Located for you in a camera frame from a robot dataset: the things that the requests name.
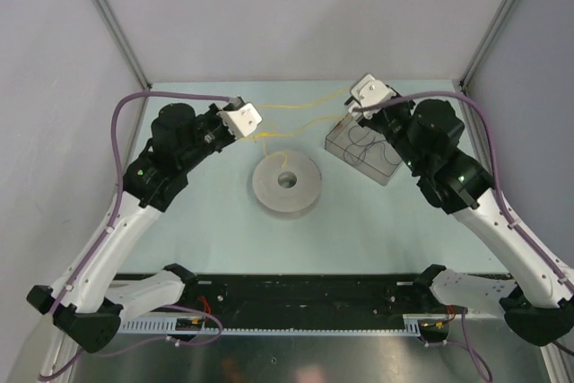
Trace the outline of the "white plastic spool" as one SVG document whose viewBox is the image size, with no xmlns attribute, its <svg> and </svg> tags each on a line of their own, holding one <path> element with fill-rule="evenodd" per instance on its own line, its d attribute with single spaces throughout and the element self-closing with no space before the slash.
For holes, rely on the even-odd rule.
<svg viewBox="0 0 574 383">
<path fill-rule="evenodd" d="M 317 206 L 322 175 L 306 153 L 283 150 L 264 157 L 256 165 L 252 189 L 267 213 L 280 220 L 293 220 Z"/>
</svg>

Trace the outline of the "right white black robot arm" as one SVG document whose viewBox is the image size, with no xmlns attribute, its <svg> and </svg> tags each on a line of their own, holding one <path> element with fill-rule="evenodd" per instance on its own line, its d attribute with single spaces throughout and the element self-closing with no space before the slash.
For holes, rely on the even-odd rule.
<svg viewBox="0 0 574 383">
<path fill-rule="evenodd" d="M 508 280 L 460 274 L 432 265 L 413 290 L 424 312 L 451 305 L 501 318 L 536 346 L 554 344 L 573 328 L 573 270 L 517 216 L 500 186 L 497 162 L 489 169 L 458 147 L 464 122 L 450 104 L 478 105 L 452 91 L 402 96 L 372 76 L 350 91 L 348 110 L 381 135 L 417 179 L 426 201 L 454 217 L 498 258 Z"/>
</svg>

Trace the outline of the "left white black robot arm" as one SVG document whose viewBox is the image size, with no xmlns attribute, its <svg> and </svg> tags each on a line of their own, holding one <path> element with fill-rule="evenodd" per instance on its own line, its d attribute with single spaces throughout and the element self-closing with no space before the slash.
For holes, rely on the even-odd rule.
<svg viewBox="0 0 574 383">
<path fill-rule="evenodd" d="M 257 129 L 261 118 L 236 99 L 198 114 L 186 103 L 164 106 L 145 147 L 120 171 L 118 192 L 106 219 L 79 256 L 50 285 L 35 285 L 28 303 L 50 315 L 55 327 L 86 353 L 101 351 L 125 323 L 173 305 L 192 309 L 196 276 L 179 264 L 123 287 L 112 287 L 137 241 L 188 185 L 187 175 L 207 157 Z"/>
</svg>

